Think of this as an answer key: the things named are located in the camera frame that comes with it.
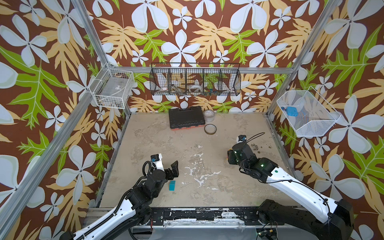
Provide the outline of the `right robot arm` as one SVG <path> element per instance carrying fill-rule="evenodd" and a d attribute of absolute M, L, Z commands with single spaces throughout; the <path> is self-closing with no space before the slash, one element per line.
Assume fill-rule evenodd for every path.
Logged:
<path fill-rule="evenodd" d="M 319 240 L 348 240 L 354 230 L 352 206 L 315 191 L 289 175 L 268 158 L 258 158 L 246 142 L 238 142 L 227 152 L 228 162 L 242 174 L 270 185 L 296 201 L 303 210 L 265 200 L 258 207 L 264 225 L 284 223 L 305 230 Z"/>

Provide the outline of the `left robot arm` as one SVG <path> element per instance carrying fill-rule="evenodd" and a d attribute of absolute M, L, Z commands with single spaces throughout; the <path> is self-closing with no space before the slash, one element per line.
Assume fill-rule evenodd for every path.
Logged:
<path fill-rule="evenodd" d="M 137 183 L 120 198 L 116 207 L 89 226 L 72 233 L 67 231 L 60 236 L 61 240 L 112 240 L 126 229 L 146 224 L 152 209 L 150 204 L 157 198 L 167 181 L 179 176 L 178 161 L 171 164 L 170 169 L 158 167 L 139 178 Z"/>

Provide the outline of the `teal wood block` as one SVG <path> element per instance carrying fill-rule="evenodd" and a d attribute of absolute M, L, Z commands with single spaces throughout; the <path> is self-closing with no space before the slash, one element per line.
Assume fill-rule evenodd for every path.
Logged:
<path fill-rule="evenodd" d="M 169 183 L 169 191 L 174 191 L 176 188 L 176 181 L 170 181 Z"/>

